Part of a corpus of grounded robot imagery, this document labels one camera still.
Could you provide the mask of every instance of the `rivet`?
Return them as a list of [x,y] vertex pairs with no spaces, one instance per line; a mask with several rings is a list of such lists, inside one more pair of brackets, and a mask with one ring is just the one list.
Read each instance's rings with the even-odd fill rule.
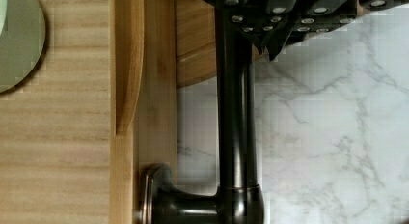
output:
[[252,32],[254,30],[254,28],[252,27],[244,27],[243,28],[243,32],[248,33],[248,32]]
[[340,24],[348,24],[348,23],[352,23],[353,21],[354,21],[353,18],[345,18],[345,19],[340,20]]
[[327,33],[327,32],[329,32],[329,31],[330,31],[330,30],[327,29],[327,28],[317,29],[317,30],[316,30],[317,33]]
[[281,18],[280,16],[274,16],[274,17],[272,17],[272,18],[270,19],[270,21],[271,21],[272,23],[278,23],[278,22],[282,21],[282,18]]
[[232,16],[232,21],[234,23],[241,23],[244,21],[244,16],[243,15],[234,15]]
[[385,4],[386,4],[386,1],[384,0],[374,0],[372,1],[372,3],[370,3],[372,7],[381,7],[381,6],[384,6]]
[[316,14],[323,14],[323,13],[326,13],[327,11],[328,11],[327,8],[316,8],[316,9],[314,10],[314,13],[316,13]]
[[305,19],[301,20],[301,23],[303,23],[303,24],[312,24],[314,22],[315,22],[315,19],[313,19],[313,18],[305,18]]
[[274,8],[273,9],[274,14],[281,14],[281,13],[283,13],[285,11],[286,11],[286,8]]
[[300,28],[297,29],[297,31],[298,32],[308,32],[308,31],[310,31],[310,28],[309,27],[300,27]]
[[265,26],[265,27],[262,28],[262,30],[264,30],[266,32],[271,31],[273,29],[274,29],[274,26]]
[[225,0],[225,5],[227,6],[235,6],[239,4],[240,4],[240,0]]

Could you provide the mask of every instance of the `faucet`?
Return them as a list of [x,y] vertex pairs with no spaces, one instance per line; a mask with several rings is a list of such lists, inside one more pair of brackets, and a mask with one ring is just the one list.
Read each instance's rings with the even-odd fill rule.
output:
[[270,60],[310,33],[351,23],[358,5],[380,11],[409,0],[205,0],[215,7],[220,184],[213,196],[189,194],[172,184],[165,164],[141,176],[142,224],[262,224],[257,177],[253,47]]

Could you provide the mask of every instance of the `wood grain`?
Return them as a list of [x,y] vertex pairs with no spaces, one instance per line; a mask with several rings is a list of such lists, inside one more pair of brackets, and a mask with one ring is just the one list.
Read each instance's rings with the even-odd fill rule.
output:
[[176,0],[177,86],[216,75],[213,7],[202,0]]
[[175,0],[40,1],[43,62],[0,95],[0,223],[130,224],[140,167],[177,168]]
[[139,162],[135,167],[167,163],[176,178],[175,0],[146,0],[145,4],[145,60],[135,122]]
[[108,223],[109,0],[40,0],[46,55],[0,95],[0,223]]
[[113,0],[111,10],[112,116],[110,219],[132,223],[134,194],[134,116],[144,60],[144,0]]

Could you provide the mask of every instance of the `dark bronze pipe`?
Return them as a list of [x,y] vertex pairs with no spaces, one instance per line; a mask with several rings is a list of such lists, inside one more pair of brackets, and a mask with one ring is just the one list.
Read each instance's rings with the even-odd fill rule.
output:
[[171,171],[156,164],[143,173],[142,224],[262,224],[253,114],[252,45],[216,9],[220,185],[214,196],[173,187]]

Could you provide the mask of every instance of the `marble backsplash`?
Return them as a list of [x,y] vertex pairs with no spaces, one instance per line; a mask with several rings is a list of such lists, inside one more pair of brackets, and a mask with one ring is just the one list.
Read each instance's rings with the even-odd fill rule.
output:
[[[255,62],[266,223],[409,220],[409,7]],[[179,187],[218,183],[216,79],[179,90]]]

